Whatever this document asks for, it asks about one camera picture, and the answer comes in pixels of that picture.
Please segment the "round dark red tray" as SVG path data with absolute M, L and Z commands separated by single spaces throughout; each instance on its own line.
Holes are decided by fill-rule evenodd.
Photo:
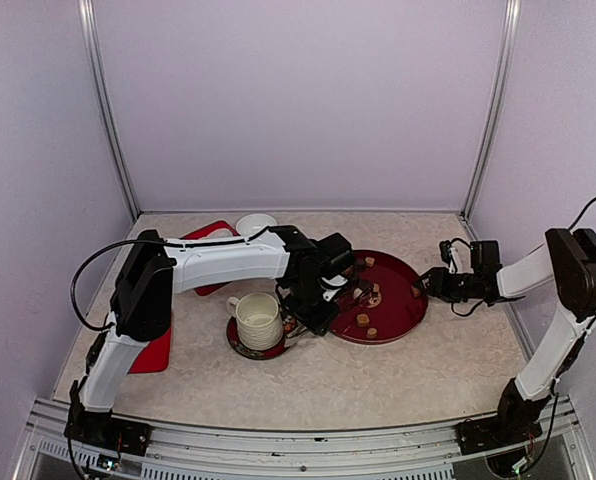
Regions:
M 379 345 L 396 341 L 424 319 L 428 299 L 414 298 L 412 287 L 418 273 L 403 260 L 388 253 L 375 250 L 356 250 L 358 279 L 372 281 L 371 296 L 359 307 L 355 307 L 337 318 L 329 329 L 333 335 L 356 344 Z M 373 257 L 374 265 L 365 264 L 366 257 Z M 368 327 L 358 327 L 356 317 L 367 314 Z M 377 336 L 367 338 L 367 330 L 376 328 Z

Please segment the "metal serving tongs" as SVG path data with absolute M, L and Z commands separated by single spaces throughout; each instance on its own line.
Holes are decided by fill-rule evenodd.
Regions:
M 341 317 L 344 313 L 349 312 L 353 308 L 359 307 L 363 302 L 365 302 L 371 296 L 371 294 L 363 294 L 361 289 L 359 288 L 359 284 L 360 284 L 360 281 L 353 281 L 352 286 L 348 293 L 346 293 L 345 295 L 341 295 L 340 297 L 334 299 L 334 301 L 338 304 L 338 306 L 340 308 L 340 314 L 338 315 L 337 318 Z M 280 292 L 280 290 L 277 290 L 277 298 L 278 298 L 279 306 L 280 306 L 280 295 L 281 294 L 282 293 Z M 281 308 L 281 311 L 283 312 L 283 314 L 285 316 L 289 316 L 287 313 L 285 313 L 282 310 L 282 308 Z

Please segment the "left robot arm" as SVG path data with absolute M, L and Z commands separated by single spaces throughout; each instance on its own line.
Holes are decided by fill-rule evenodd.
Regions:
M 355 257 L 339 233 L 321 240 L 297 227 L 267 226 L 249 237 L 166 240 L 155 229 L 125 241 L 130 251 L 115 280 L 104 323 L 82 324 L 98 336 L 84 377 L 70 389 L 70 417 L 99 445 L 118 434 L 115 397 L 137 356 L 171 326 L 174 295 L 209 285 L 270 279 L 286 290 L 281 308 L 322 336 L 353 278 Z

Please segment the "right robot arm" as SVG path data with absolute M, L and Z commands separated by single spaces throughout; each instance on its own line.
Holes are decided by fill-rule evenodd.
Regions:
M 553 284 L 557 299 L 552 319 L 524 369 L 505 386 L 496 413 L 457 427 L 464 451 L 539 436 L 541 412 L 596 326 L 596 232 L 551 228 L 539 247 L 510 265 L 502 264 L 497 241 L 472 241 L 468 272 L 458 270 L 451 241 L 441 242 L 439 248 L 443 266 L 419 276 L 413 294 L 450 305 L 476 300 L 493 306 L 521 300 Z

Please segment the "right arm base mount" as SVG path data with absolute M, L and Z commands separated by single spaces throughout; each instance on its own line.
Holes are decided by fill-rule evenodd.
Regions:
M 523 443 L 531 437 L 540 437 L 543 430 L 539 423 L 530 423 L 520 428 L 503 430 L 495 417 L 468 419 L 455 426 L 457 442 L 462 455 Z

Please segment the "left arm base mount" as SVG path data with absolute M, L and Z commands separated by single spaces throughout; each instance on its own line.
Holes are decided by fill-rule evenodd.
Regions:
M 98 414 L 70 419 L 64 431 L 67 439 L 140 457 L 146 454 L 151 433 L 152 427 L 147 423 Z

